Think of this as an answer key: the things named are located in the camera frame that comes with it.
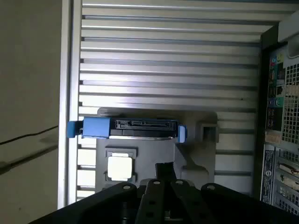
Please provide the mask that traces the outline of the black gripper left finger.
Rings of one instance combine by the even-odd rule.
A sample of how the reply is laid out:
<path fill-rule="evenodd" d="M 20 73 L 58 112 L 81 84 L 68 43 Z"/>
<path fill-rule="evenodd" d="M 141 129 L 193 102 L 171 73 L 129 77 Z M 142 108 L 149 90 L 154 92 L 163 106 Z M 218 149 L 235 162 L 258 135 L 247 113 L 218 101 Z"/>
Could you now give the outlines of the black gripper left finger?
<path fill-rule="evenodd" d="M 155 178 L 137 187 L 120 182 L 45 215 L 35 224 L 161 224 L 164 222 L 166 164 L 155 165 Z"/>

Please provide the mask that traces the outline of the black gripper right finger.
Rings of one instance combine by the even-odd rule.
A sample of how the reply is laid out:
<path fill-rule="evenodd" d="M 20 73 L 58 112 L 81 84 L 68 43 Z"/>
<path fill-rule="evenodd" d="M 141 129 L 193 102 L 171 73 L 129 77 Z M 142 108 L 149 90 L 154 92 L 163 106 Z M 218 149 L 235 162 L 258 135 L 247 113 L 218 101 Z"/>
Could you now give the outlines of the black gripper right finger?
<path fill-rule="evenodd" d="M 165 163 L 170 184 L 170 214 L 185 224 L 297 224 L 299 217 L 215 183 L 197 189 L 177 179 L 173 163 Z"/>

